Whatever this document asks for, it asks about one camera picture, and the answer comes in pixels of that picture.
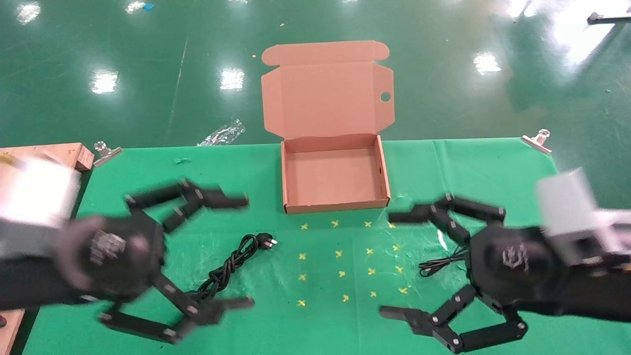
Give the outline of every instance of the screw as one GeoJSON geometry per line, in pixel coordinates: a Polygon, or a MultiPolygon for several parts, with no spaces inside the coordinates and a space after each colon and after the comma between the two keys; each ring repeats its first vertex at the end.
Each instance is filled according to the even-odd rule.
{"type": "Polygon", "coordinates": [[[177,333],[175,332],[175,330],[173,330],[173,329],[169,329],[169,328],[166,328],[166,329],[162,332],[162,334],[166,335],[167,337],[175,337],[175,336],[177,335],[177,333]]]}

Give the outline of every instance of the logo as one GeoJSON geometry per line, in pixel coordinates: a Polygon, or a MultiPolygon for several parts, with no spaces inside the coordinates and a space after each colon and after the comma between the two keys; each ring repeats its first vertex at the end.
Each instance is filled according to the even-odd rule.
{"type": "Polygon", "coordinates": [[[118,258],[118,255],[125,251],[125,240],[116,234],[98,231],[92,239],[90,246],[90,261],[103,265],[106,258],[118,258]]]}
{"type": "Polygon", "coordinates": [[[524,273],[528,274],[528,253],[524,243],[520,244],[518,248],[509,246],[504,250],[502,252],[502,261],[504,265],[511,269],[524,265],[524,273]]]}

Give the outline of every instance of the power cord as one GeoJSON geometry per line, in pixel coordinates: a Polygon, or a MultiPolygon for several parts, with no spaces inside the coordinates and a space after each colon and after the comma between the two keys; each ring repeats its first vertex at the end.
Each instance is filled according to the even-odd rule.
{"type": "Polygon", "coordinates": [[[208,273],[208,280],[204,281],[197,291],[187,292],[193,301],[199,302],[206,298],[215,298],[217,292],[226,288],[230,276],[240,268],[246,260],[254,256],[257,250],[269,250],[277,241],[269,233],[259,233],[256,236],[248,234],[241,239],[237,250],[233,251],[222,266],[208,273]]]}
{"type": "Polygon", "coordinates": [[[467,252],[468,251],[466,248],[459,246],[458,248],[456,248],[454,253],[447,258],[434,259],[418,264],[418,268],[420,269],[418,273],[421,275],[421,277],[430,277],[440,271],[440,269],[451,264],[452,262],[463,261],[465,256],[467,255],[467,252]]]}

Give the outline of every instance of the metal clip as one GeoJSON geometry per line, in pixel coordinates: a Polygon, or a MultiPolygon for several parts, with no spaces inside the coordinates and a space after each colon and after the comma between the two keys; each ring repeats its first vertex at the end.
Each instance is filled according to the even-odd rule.
{"type": "Polygon", "coordinates": [[[122,148],[118,147],[114,150],[107,147],[104,141],[98,141],[94,144],[94,149],[98,152],[101,157],[94,162],[94,166],[101,166],[105,164],[108,160],[122,153],[122,148]]]}
{"type": "Polygon", "coordinates": [[[529,146],[538,149],[539,151],[550,155],[552,151],[543,146],[543,143],[550,137],[550,131],[547,129],[540,129],[539,134],[530,138],[528,136],[522,136],[521,140],[529,146]]]}

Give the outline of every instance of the robotic arm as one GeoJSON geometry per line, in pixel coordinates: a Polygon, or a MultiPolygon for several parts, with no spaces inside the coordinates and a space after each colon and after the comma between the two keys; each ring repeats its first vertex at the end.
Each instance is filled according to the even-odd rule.
{"type": "Polygon", "coordinates": [[[202,189],[188,180],[139,195],[127,195],[129,215],[93,215],[65,220],[74,201],[74,172],[41,159],[21,162],[10,194],[0,196],[0,310],[95,300],[113,305],[99,318],[115,330],[176,343],[200,325],[219,323],[226,310],[251,307],[251,298],[193,300],[162,274],[165,235],[177,230],[202,208],[242,208],[244,196],[229,198],[219,189],[202,189]],[[56,199],[33,198],[28,179],[56,182],[56,199]],[[182,199],[162,223],[144,209],[182,199]],[[173,325],[122,313],[122,307],[156,287],[180,312],[173,325]]]}
{"type": "Polygon", "coordinates": [[[503,208],[451,195],[390,214],[391,222],[431,222],[462,246],[470,285],[433,313],[381,306],[380,314],[456,354],[521,339],[528,326],[518,311],[631,322],[631,211],[599,209],[581,171],[543,179],[537,193],[543,226],[505,227],[503,208]],[[449,211],[487,226],[471,237],[449,211]],[[505,323],[455,333],[449,322],[476,298],[505,323]]]}

